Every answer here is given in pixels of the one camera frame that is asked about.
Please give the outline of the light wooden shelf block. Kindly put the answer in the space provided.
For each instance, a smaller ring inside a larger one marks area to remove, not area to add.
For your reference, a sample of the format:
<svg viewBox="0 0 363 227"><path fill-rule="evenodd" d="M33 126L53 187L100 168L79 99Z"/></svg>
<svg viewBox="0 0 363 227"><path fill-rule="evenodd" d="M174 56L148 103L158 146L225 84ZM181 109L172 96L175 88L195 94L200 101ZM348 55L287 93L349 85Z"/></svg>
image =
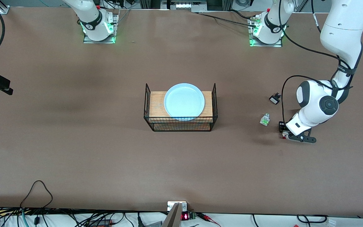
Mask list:
<svg viewBox="0 0 363 227"><path fill-rule="evenodd" d="M164 91L147 91L145 94L144 119L155 132L212 131L218 119L216 93L203 91L205 107L196 119L182 122L171 118L164 108Z"/></svg>

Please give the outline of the red clip lead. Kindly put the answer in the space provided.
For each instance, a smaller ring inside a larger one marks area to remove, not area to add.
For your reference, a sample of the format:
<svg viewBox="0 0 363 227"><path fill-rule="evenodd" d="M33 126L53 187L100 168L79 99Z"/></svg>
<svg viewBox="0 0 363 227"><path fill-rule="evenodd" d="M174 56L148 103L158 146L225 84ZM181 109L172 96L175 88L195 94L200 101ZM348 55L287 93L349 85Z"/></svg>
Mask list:
<svg viewBox="0 0 363 227"><path fill-rule="evenodd" d="M203 221L216 224L218 227L222 227L219 223L217 223L216 221L212 220L212 218L210 218L209 216L207 216L207 215L205 215L203 213L196 212L195 214L196 214L196 216L198 218L202 219Z"/></svg>

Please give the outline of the aluminium right arm base plate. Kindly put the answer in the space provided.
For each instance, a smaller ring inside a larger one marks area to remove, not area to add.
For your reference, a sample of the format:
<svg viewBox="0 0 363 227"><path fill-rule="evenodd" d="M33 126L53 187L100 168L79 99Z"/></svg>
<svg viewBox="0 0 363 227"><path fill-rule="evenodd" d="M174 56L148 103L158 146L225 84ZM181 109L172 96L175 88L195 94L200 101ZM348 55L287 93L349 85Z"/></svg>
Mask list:
<svg viewBox="0 0 363 227"><path fill-rule="evenodd" d="M84 32L84 43L114 44L116 41L118 15L104 9L99 17L91 22L80 22Z"/></svg>

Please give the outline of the light blue round plate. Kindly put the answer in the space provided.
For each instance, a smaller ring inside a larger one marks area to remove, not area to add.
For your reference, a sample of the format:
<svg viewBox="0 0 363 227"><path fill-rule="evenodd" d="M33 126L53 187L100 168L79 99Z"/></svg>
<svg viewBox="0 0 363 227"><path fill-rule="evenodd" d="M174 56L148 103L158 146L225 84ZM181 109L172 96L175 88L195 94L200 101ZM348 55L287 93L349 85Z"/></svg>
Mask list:
<svg viewBox="0 0 363 227"><path fill-rule="evenodd" d="M171 118L188 122L196 119L203 112L205 97L195 85L180 83L166 92L163 104Z"/></svg>

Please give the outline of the small white box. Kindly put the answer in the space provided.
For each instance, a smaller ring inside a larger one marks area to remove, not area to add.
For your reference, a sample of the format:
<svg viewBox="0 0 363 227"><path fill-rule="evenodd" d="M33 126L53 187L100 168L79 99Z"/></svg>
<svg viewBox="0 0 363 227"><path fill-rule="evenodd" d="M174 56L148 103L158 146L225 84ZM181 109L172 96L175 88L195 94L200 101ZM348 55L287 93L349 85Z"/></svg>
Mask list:
<svg viewBox="0 0 363 227"><path fill-rule="evenodd" d="M187 212L188 203L186 201L168 201L167 202L167 211L170 211L175 204L179 204L182 212Z"/></svg>

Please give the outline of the white lit device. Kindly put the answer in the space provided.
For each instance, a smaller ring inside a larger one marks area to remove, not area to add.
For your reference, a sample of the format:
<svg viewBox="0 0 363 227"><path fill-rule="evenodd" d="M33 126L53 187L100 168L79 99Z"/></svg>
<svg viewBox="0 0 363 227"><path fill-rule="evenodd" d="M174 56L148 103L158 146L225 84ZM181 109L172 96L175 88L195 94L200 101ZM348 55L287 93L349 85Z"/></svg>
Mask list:
<svg viewBox="0 0 363 227"><path fill-rule="evenodd" d="M188 10L192 12L206 11L206 0L175 0L172 1L170 6L174 6L176 10Z"/></svg>

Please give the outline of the grey metal bar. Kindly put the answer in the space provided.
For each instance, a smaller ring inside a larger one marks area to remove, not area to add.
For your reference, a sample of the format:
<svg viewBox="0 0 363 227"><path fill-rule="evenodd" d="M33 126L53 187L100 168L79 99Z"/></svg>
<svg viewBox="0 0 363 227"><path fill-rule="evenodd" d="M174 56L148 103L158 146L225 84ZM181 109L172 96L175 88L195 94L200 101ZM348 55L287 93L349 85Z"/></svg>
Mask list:
<svg viewBox="0 0 363 227"><path fill-rule="evenodd" d="M170 206L170 211L163 221L161 227L180 227L182 213L183 204L180 202L175 202Z"/></svg>

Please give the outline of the aluminium left arm base plate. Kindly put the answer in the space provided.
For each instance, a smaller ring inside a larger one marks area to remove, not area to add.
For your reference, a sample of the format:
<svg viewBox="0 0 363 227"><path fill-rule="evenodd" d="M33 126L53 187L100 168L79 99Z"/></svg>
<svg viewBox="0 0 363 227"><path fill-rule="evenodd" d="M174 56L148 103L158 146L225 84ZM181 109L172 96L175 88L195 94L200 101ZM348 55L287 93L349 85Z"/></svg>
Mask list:
<svg viewBox="0 0 363 227"><path fill-rule="evenodd" d="M281 25L274 25L261 14L247 20L250 46L256 47L282 47Z"/></svg>

